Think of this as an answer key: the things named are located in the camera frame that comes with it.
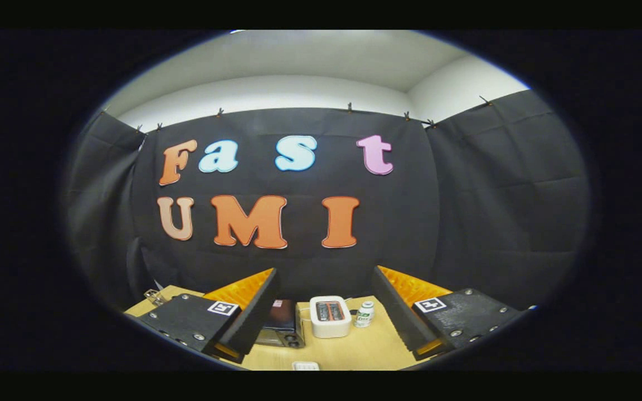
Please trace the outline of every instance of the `clip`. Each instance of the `clip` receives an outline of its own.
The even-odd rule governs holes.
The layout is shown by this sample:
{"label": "clip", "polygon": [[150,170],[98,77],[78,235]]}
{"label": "clip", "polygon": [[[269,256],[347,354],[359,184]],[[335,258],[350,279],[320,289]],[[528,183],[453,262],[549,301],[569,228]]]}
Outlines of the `clip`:
{"label": "clip", "polygon": [[480,96],[479,98],[484,101],[484,106],[492,106],[492,102],[487,101],[487,99],[483,98],[482,96]]}
{"label": "clip", "polygon": [[145,292],[145,297],[155,306],[160,306],[163,303],[168,302],[168,300],[166,300],[165,297],[160,294],[160,292],[155,290],[147,290]]}

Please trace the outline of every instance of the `white bottle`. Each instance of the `white bottle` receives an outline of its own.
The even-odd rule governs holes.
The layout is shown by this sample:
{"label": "white bottle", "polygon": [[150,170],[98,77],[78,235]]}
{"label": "white bottle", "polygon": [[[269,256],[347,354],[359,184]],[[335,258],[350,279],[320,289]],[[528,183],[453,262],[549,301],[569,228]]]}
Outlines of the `white bottle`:
{"label": "white bottle", "polygon": [[365,301],[356,313],[356,320],[353,325],[356,327],[368,327],[371,320],[373,320],[373,316],[375,316],[373,301]]}

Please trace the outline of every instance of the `wooden table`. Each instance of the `wooden table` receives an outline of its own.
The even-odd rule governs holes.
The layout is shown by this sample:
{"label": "wooden table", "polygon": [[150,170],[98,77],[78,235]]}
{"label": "wooden table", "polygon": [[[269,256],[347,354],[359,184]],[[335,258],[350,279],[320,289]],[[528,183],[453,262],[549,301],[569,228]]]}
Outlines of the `wooden table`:
{"label": "wooden table", "polygon": [[[183,292],[202,296],[201,292],[168,286],[160,294],[166,299]],[[292,370],[292,363],[316,362],[321,370],[399,370],[418,363],[412,353],[405,348],[383,305],[375,297],[360,297],[348,300],[349,309],[359,309],[364,301],[375,304],[375,317],[369,327],[358,328],[351,324],[350,333],[342,338],[316,338],[312,333],[311,322],[303,321],[306,346],[303,348],[284,348],[255,344],[241,364],[220,360],[248,370]],[[308,302],[299,302],[296,307],[308,308]],[[131,307],[126,313],[140,316],[155,308],[148,300]],[[301,311],[301,318],[310,319],[309,310]]]}

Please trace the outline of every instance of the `black curtain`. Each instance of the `black curtain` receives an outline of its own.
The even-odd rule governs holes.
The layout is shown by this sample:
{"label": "black curtain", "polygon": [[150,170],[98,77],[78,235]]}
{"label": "black curtain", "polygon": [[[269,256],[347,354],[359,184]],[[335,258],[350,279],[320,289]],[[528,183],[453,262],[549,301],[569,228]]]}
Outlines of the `black curtain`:
{"label": "black curtain", "polygon": [[[316,139],[315,161],[302,171],[281,171],[275,165],[278,140],[287,135]],[[392,150],[387,175],[370,173],[363,149],[356,142],[379,135]],[[160,186],[166,148],[196,140],[180,180]],[[203,173],[198,163],[205,148],[219,140],[234,140],[239,163],[227,173]],[[308,300],[331,294],[355,297],[371,294],[370,275],[377,264],[430,280],[439,224],[437,179],[430,145],[417,121],[387,114],[333,109],[268,109],[223,114],[186,121],[150,132],[140,150],[133,178],[135,231],[142,239],[145,264],[161,285],[179,285],[202,292],[276,267],[280,297]],[[279,195],[287,199],[281,214],[286,249],[214,244],[217,211],[211,198],[234,195],[249,214],[257,199]],[[157,199],[191,197],[193,236],[172,239],[163,230]],[[328,249],[328,211],[322,202],[331,196],[357,198],[352,233],[357,244]],[[181,227],[180,208],[173,206],[173,223]]]}
{"label": "black curtain", "polygon": [[108,114],[81,133],[68,166],[64,211],[71,250],[94,294],[125,310],[155,284],[133,233],[130,185],[145,135]]}
{"label": "black curtain", "polygon": [[[314,164],[280,171],[286,135],[318,142]],[[356,141],[380,135],[394,165],[374,175]],[[194,139],[181,179],[160,186],[163,152]],[[234,140],[237,167],[203,173],[207,145]],[[370,294],[376,264],[451,290],[474,287],[523,309],[566,277],[586,233],[590,188],[566,125],[533,91],[494,99],[423,131],[418,121],[333,109],[269,109],[162,127],[147,135],[102,114],[84,132],[67,191],[72,246],[94,290],[125,309],[154,287],[209,291],[270,267],[282,294]],[[211,198],[234,195],[245,213],[260,196],[288,203],[282,250],[214,244]],[[165,234],[157,199],[191,197],[193,237]],[[329,196],[352,196],[357,244],[327,249]],[[173,223],[181,214],[173,206]]]}
{"label": "black curtain", "polygon": [[545,300],[582,249],[591,206],[566,124],[521,91],[426,132],[440,191],[435,282],[520,309]]}

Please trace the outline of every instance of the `beige letter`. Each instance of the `beige letter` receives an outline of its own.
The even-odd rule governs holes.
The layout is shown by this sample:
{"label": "beige letter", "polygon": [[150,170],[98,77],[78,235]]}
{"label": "beige letter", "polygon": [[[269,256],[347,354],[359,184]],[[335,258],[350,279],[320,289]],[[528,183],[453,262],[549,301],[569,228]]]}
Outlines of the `beige letter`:
{"label": "beige letter", "polygon": [[192,218],[189,209],[193,204],[193,198],[178,198],[180,214],[183,219],[183,228],[178,230],[173,225],[173,199],[158,198],[158,206],[160,206],[160,221],[163,223],[163,230],[165,230],[171,238],[180,239],[180,241],[187,241],[192,236]]}

